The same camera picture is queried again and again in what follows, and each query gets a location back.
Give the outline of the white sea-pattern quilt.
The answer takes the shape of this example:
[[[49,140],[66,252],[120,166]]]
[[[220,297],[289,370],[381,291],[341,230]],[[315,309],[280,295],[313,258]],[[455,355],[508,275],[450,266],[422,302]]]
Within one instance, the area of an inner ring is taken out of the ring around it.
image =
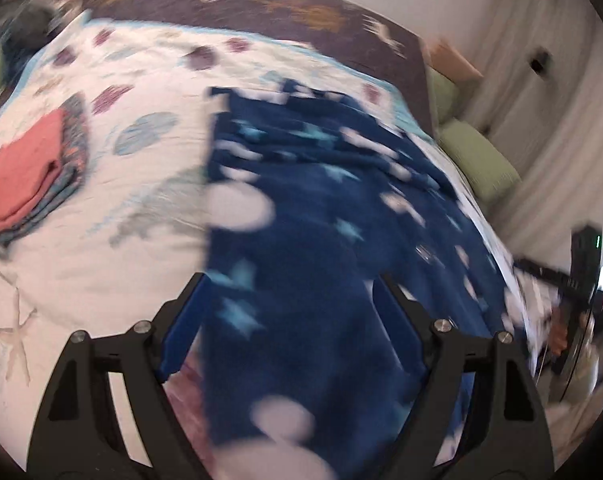
[[[259,35],[81,14],[32,58],[0,108],[0,148],[77,92],[86,99],[90,132],[81,188],[35,231],[0,248],[0,444],[20,471],[27,474],[32,428],[70,335],[125,333],[152,320],[194,274],[210,280],[210,90],[277,91],[291,80],[350,96],[446,174],[523,305],[527,344],[509,330],[495,334],[512,335],[533,378],[545,333],[524,300],[512,257],[458,168],[422,130],[396,88],[317,52]],[[190,351],[164,390],[210,474],[206,479],[221,479],[203,388],[203,327],[212,310],[212,281],[210,287],[210,305]],[[126,450],[147,465],[124,378],[111,374],[108,380]]]

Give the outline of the folded patterned multicolour garment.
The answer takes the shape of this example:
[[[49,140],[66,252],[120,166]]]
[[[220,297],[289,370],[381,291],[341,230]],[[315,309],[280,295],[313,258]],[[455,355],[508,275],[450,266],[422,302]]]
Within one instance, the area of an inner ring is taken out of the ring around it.
[[[0,248],[8,247],[35,231],[41,222],[62,205],[85,182],[89,161],[90,132],[85,96],[77,92],[62,105],[61,172],[23,220],[0,230]]]

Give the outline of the dark grey clothes pile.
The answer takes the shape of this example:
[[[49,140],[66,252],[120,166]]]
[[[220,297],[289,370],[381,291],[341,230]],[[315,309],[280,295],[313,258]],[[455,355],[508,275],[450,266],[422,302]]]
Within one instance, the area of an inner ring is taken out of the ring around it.
[[[53,11],[43,6],[26,6],[21,13],[1,27],[0,47],[3,56],[3,79],[13,84],[30,59],[51,40]]]

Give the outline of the peach pillow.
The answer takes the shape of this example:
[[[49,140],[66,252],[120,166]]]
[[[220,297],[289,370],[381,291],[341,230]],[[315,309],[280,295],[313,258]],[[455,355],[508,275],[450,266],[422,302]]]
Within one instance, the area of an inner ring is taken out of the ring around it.
[[[427,44],[424,52],[428,66],[456,84],[483,78],[483,74],[445,39]]]

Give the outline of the folded coral pink garment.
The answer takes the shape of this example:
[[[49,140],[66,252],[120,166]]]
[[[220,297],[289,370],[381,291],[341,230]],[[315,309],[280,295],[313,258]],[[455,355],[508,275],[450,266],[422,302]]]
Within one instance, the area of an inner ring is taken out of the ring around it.
[[[63,117],[58,108],[0,148],[0,232],[23,220],[60,174]]]

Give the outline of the navy blue star fleece garment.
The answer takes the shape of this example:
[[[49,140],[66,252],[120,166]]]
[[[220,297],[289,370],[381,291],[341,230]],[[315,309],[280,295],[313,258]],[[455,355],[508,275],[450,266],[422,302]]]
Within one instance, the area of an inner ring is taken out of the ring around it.
[[[382,322],[389,274],[463,333],[529,341],[524,308],[446,174],[350,96],[213,88],[205,196],[205,410],[221,479],[353,479],[421,388],[422,347]]]

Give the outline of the white pleated curtain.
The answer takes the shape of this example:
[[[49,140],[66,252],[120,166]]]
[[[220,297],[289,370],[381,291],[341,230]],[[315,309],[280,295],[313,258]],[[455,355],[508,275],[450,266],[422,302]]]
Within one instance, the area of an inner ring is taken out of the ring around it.
[[[589,0],[493,0],[472,61],[463,117],[521,176],[487,217],[511,252],[566,266],[572,229],[603,230],[603,22]]]

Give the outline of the green cushion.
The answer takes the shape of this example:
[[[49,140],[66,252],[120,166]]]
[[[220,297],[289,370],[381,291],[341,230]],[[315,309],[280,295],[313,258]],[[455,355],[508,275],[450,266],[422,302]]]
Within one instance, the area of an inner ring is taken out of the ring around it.
[[[460,88],[429,66],[426,76],[439,148],[457,165],[480,209],[487,212],[513,191],[521,177],[483,133],[455,117]]]

